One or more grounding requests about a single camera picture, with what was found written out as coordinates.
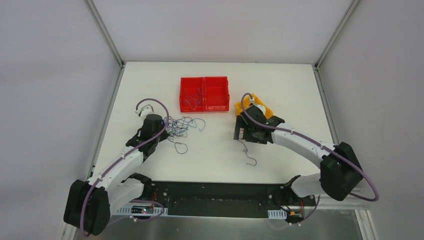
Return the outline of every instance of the white wall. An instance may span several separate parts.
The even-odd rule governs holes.
[[[119,68],[84,1],[0,4],[0,239],[53,240]]]
[[[381,200],[381,240],[423,239],[424,1],[364,0],[321,67],[341,141]]]
[[[316,63],[352,0],[96,0],[126,61]]]

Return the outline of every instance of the red plastic container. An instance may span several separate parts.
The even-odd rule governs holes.
[[[182,113],[228,111],[230,94],[226,76],[182,77],[179,108]]]

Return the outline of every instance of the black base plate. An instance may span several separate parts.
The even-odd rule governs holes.
[[[282,184],[210,183],[153,181],[156,201],[168,208],[168,215],[228,218],[268,218],[268,210],[279,210],[284,196]],[[303,198],[315,206],[314,197]],[[300,201],[291,204],[300,206]]]

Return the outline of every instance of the yellow bracket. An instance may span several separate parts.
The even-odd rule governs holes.
[[[254,97],[254,103],[255,104],[259,104],[265,107],[266,112],[265,112],[265,117],[267,119],[269,119],[270,117],[272,117],[274,115],[273,111],[271,109],[269,109],[255,94],[252,93],[252,97]],[[247,107],[249,107],[250,105],[250,98],[247,96],[244,98],[243,100],[243,106],[246,109]],[[241,101],[237,102],[236,104],[234,104],[235,106],[235,115],[238,116],[243,112],[242,109],[242,103]]]

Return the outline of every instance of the white tabletop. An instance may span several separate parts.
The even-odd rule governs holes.
[[[227,76],[230,95],[229,112],[181,113],[179,107],[181,77]],[[331,142],[330,130],[311,65],[259,63],[198,62],[128,62],[113,105],[95,173],[114,161],[141,127],[134,113],[136,104],[154,98],[174,118],[199,117],[206,121],[203,131],[189,129],[188,137],[178,141],[188,145],[186,154],[178,154],[174,144],[160,142],[156,151],[142,164],[140,173],[155,181],[285,183],[293,176],[309,175],[319,170],[291,150],[275,144],[233,140],[236,116],[234,104],[246,92],[254,93],[274,115],[295,129],[320,140]],[[155,113],[165,111],[155,102]]]

